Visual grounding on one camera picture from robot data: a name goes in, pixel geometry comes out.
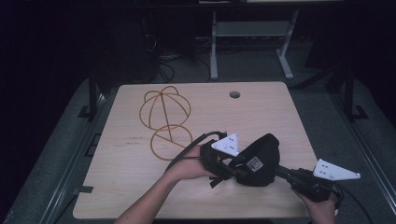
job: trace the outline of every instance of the wire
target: wire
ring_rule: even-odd
[[[200,59],[200,58],[195,58],[195,60],[197,60],[197,61],[199,61],[199,62],[201,62],[201,63],[204,64],[204,66],[206,67],[207,72],[208,72],[208,74],[209,74],[209,76],[208,76],[206,82],[210,82],[210,67],[209,67],[209,65],[208,65],[204,60],[202,60],[202,59]]]
[[[197,43],[197,47],[195,52],[196,53],[206,53],[209,52],[210,50],[210,46],[212,44],[212,40],[210,37],[200,37],[200,38],[196,38],[196,40],[206,40],[206,42],[204,42],[203,44],[201,43]]]
[[[169,68],[172,72],[172,75],[169,77],[165,73],[165,71],[161,68],[161,66],[165,66],[165,67]],[[160,74],[160,76],[163,78],[164,83],[174,82],[173,78],[175,77],[175,69],[171,65],[166,64],[166,63],[159,63],[157,71]]]
[[[184,148],[166,167],[165,172],[169,170],[173,165],[175,165],[179,160],[182,160],[185,158],[184,156],[195,146],[197,146],[200,142],[204,141],[208,136],[216,134],[219,139],[227,136],[227,133],[221,133],[221,132],[211,132],[211,133],[203,133],[201,136],[199,136],[197,139],[192,141],[186,148]]]
[[[221,39],[218,45],[219,45],[219,50],[218,50],[219,54],[235,54],[247,49],[246,47],[243,48],[242,44],[236,42],[234,39],[231,38]]]
[[[180,57],[181,57],[180,54],[171,54],[171,55],[160,56],[160,59],[162,59],[162,60],[174,60],[174,59],[177,59],[177,58],[180,58]]]
[[[210,37],[202,37],[202,39],[204,39],[204,38],[207,38],[208,41],[206,43],[204,43],[202,45],[198,45],[196,47],[195,52],[198,54],[208,53],[211,50],[211,44],[212,44],[211,38]],[[227,51],[227,49],[231,48],[231,46],[233,45],[233,42],[228,40],[228,38],[225,38],[225,37],[216,38],[216,44],[218,45],[217,48],[219,48],[217,50],[218,54],[234,54],[234,53],[242,51],[242,47],[238,43],[234,43],[234,45],[238,46],[238,48],[239,48],[238,50]]]
[[[372,218],[370,217],[370,214],[367,212],[367,210],[364,208],[363,204],[352,194],[352,192],[350,192],[346,187],[338,184],[338,183],[334,183],[335,186],[337,186],[338,188],[344,190],[346,193],[349,194],[349,196],[358,204],[358,206],[361,208],[361,210],[363,211],[364,215],[366,215],[367,219],[369,220],[370,223],[374,224]]]
[[[154,35],[145,35],[145,37],[149,37],[149,38],[148,38],[148,41],[149,41],[150,39],[153,39],[154,43],[153,43],[153,45],[152,45],[152,47],[151,47],[151,50],[154,50],[155,47],[157,47],[157,39],[155,38],[155,36],[154,36]]]

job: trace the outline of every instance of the gray floor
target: gray floor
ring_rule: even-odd
[[[275,47],[276,44],[262,50],[219,54],[217,82],[283,81],[288,86],[293,86],[319,72],[317,69],[304,67],[310,43],[293,42],[287,57],[295,79],[286,80],[277,60]],[[198,57],[208,63],[208,53]],[[173,79],[175,83],[206,82],[209,76],[207,67],[201,61],[177,60],[168,64],[176,71]],[[351,125],[340,110],[338,95],[325,91],[327,80],[325,77],[303,91],[290,91],[312,147],[318,158],[361,173],[361,179],[342,181],[341,184],[361,201],[374,223],[396,223],[389,199],[384,196],[381,184],[376,182],[375,170],[364,157],[362,143],[352,132],[358,130],[361,133],[365,145],[370,147],[380,164],[380,169],[386,174],[389,183],[395,186],[396,164],[393,160],[396,158],[396,131],[375,105],[370,92],[359,82],[356,82],[355,105],[361,105],[369,119],[357,120]],[[152,81],[162,82],[160,76]],[[92,160],[91,157],[84,156],[85,150],[94,134],[103,130],[116,94],[117,88],[112,89],[100,104],[95,120],[88,122],[88,119],[78,118],[80,109],[89,103],[88,82],[81,83],[15,201],[12,207],[13,218],[9,223],[52,223],[56,217],[60,217],[57,223],[112,223],[112,220],[73,218],[75,201],[72,199],[73,191],[80,189]],[[73,158],[77,159],[76,163],[70,162]],[[73,172],[66,175],[65,171],[68,170]],[[65,185],[61,182],[63,177],[69,180]],[[59,206],[48,209],[51,203]],[[307,223],[309,218],[271,221],[279,224]],[[369,222],[358,205],[346,194],[337,223]]]

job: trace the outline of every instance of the power cord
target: power cord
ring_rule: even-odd
[[[162,69],[162,66],[167,67],[168,69],[171,70],[172,74],[171,74],[170,77],[169,77],[169,76],[166,74],[166,72]],[[158,69],[157,69],[157,71],[158,71],[158,73],[160,74],[160,76],[163,78],[163,82],[164,82],[164,83],[174,82],[174,81],[173,81],[173,78],[174,78],[174,76],[175,76],[175,69],[174,69],[171,65],[166,64],[166,63],[159,63],[159,64],[158,64]]]
[[[370,214],[367,212],[367,210],[365,209],[363,204],[355,197],[355,195],[352,194],[352,192],[350,192],[346,187],[344,187],[338,183],[334,183],[334,185],[337,186],[338,188],[342,189],[343,191],[345,191],[355,201],[355,203],[358,204],[358,206],[361,208],[361,211],[364,213],[364,215],[366,215],[368,221],[371,224],[374,224],[372,218],[370,217]]]

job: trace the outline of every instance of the cable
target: cable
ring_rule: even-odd
[[[149,37],[149,38],[153,39],[154,43],[152,44],[150,51],[154,50],[155,47],[157,47],[157,39],[155,38],[155,36],[154,35],[145,35],[145,37]]]
[[[169,170],[173,165],[175,165],[179,160],[185,158],[185,155],[195,146],[197,146],[200,142],[204,141],[208,136],[216,134],[219,139],[224,138],[227,136],[227,133],[222,132],[211,132],[211,133],[203,133],[197,139],[192,141],[186,148],[184,148],[166,167],[165,172]]]
[[[346,187],[338,184],[338,183],[334,183],[335,186],[337,186],[338,188],[344,190],[346,193],[349,194],[349,196],[358,204],[358,206],[361,208],[361,210],[363,211],[364,215],[366,215],[367,219],[369,220],[369,222],[371,224],[374,224],[372,218],[370,217],[370,214],[367,212],[367,210],[364,208],[363,204],[352,194],[352,192],[350,192]]]
[[[218,45],[219,45],[219,49],[218,49],[219,54],[235,54],[235,53],[239,53],[239,52],[247,49],[246,47],[243,48],[242,44],[234,41],[232,38],[227,38],[227,39],[223,38],[219,41]]]
[[[166,66],[169,69],[171,69],[172,72],[173,72],[173,75],[171,77],[168,77],[161,68],[159,69],[159,73],[163,77],[163,80],[164,80],[165,83],[173,81],[173,78],[175,76],[175,69],[172,66],[170,66],[169,64],[167,64],[167,63],[173,62],[175,60],[183,60],[183,59],[190,60],[191,58],[183,57],[181,55],[178,55],[177,57],[176,56],[175,57],[169,57],[169,59],[159,62],[159,65]],[[206,82],[210,82],[210,67],[209,67],[209,65],[204,60],[202,60],[200,58],[193,58],[192,60],[193,61],[198,61],[198,62],[201,62],[201,63],[204,64],[204,66],[206,67],[207,73],[208,73],[208,78],[207,78]]]
[[[170,77],[168,75],[166,75],[165,71],[163,71],[161,66],[165,66],[165,67],[169,68],[172,71],[172,75]],[[171,65],[166,64],[166,63],[159,63],[157,71],[163,78],[164,83],[174,82],[173,78],[175,77],[175,69]]]
[[[338,71],[342,67],[343,67],[342,64],[336,64],[328,69],[325,69],[325,70],[317,73],[316,75],[310,77],[309,79],[307,79],[295,86],[288,87],[288,89],[289,90],[302,90],[302,89],[308,87],[309,85],[315,83],[316,81],[320,80],[321,78],[326,77],[327,75],[330,75],[330,74]]]
[[[207,40],[207,41],[204,44],[199,44],[198,43],[198,46],[196,47],[195,52],[198,53],[198,54],[199,53],[207,53],[207,52],[209,52],[211,44],[212,44],[211,38],[210,37],[196,38],[196,40],[200,40],[200,39]]]
[[[181,57],[180,54],[171,54],[171,55],[160,56],[160,59],[162,59],[162,60],[174,60],[174,59],[177,59],[177,58],[180,58],[180,57]]]

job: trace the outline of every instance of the dark background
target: dark background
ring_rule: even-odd
[[[323,13],[303,9],[293,38],[316,39],[307,61],[311,67],[349,65],[396,125],[394,8],[387,1],[346,1],[345,6]],[[190,55],[194,48],[190,40],[210,32],[205,11],[172,15],[157,12],[154,24],[142,27],[136,11],[101,9],[95,1],[0,2],[0,220],[74,91],[90,73],[100,71],[101,91],[108,91],[108,83],[146,83],[155,76],[155,59],[145,51],[142,31],[153,29],[164,44]],[[181,34],[175,22],[191,32]],[[103,67],[92,68],[97,62]]]

